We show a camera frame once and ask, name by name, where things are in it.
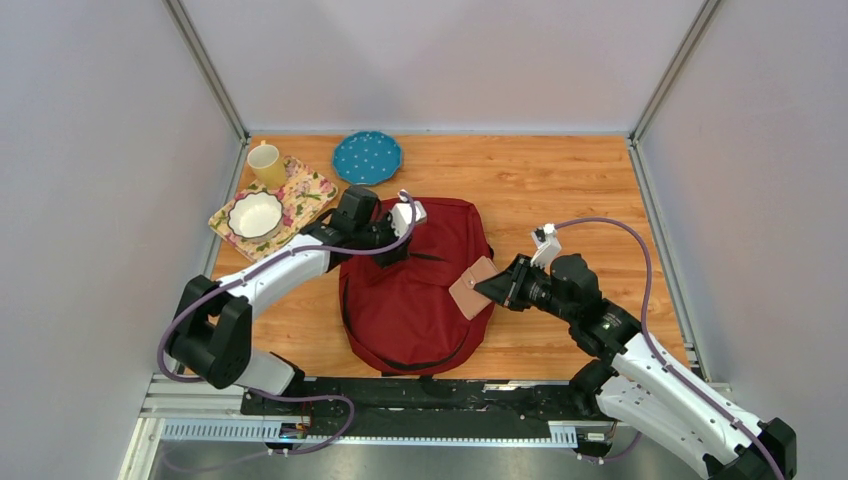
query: floral tray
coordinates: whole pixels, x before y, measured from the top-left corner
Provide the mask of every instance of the floral tray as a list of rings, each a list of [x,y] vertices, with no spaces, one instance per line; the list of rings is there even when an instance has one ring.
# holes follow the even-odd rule
[[[262,260],[288,243],[301,228],[318,216],[339,192],[333,182],[297,158],[285,157],[284,160],[288,175],[285,185],[278,189],[269,189],[259,180],[254,180],[209,219],[209,226],[215,233],[254,262]],[[237,200],[260,191],[268,192],[282,202],[283,227],[271,239],[254,242],[234,234],[227,226],[227,216]]]

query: mug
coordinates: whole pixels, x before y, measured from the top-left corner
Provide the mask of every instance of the mug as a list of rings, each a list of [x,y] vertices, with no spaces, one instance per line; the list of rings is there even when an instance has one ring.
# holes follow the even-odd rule
[[[265,140],[247,154],[247,165],[256,178],[269,190],[276,190],[286,184],[286,164],[280,159],[280,151]]]

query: backpack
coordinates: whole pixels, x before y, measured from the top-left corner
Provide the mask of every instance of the backpack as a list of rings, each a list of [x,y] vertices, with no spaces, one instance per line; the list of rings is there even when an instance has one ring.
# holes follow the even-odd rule
[[[417,198],[409,258],[380,268],[370,257],[342,263],[339,300],[351,350],[384,374],[433,375],[464,363],[483,341],[494,304],[467,320],[448,288],[481,256],[492,258],[471,203]],[[383,201],[391,208],[397,199]]]

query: white panel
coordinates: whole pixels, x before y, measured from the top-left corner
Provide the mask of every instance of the white panel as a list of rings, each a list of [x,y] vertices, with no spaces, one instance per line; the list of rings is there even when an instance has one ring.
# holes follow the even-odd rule
[[[848,4],[727,1],[644,150],[704,363],[844,478]]]
[[[628,130],[700,4],[186,1],[251,130]]]
[[[158,1],[0,13],[0,470],[115,478],[237,141]]]

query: wooden tabletop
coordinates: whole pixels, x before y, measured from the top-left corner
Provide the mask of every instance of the wooden tabletop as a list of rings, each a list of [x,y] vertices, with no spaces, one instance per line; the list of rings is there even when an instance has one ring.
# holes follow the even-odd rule
[[[344,189],[331,166],[336,135],[257,136],[294,155]],[[650,243],[654,290],[649,325],[660,342],[685,362],[671,299],[651,240],[639,188],[622,137],[409,135],[395,137],[404,163],[388,182],[373,188],[381,198],[401,188],[419,197],[454,197],[480,211],[495,264],[503,269],[517,253],[532,255],[530,232],[545,223],[577,217],[621,220]],[[254,176],[245,168],[239,188]],[[610,300],[638,317],[645,261],[635,240],[610,225],[561,230],[563,253],[578,252],[600,278]],[[250,262],[222,244],[213,278]],[[254,346],[273,351],[312,376],[379,376],[351,351],[342,327],[338,269],[298,287],[253,325]],[[437,375],[468,379],[570,379],[590,358],[568,335],[568,325],[536,309],[495,309],[486,339],[462,366]]]

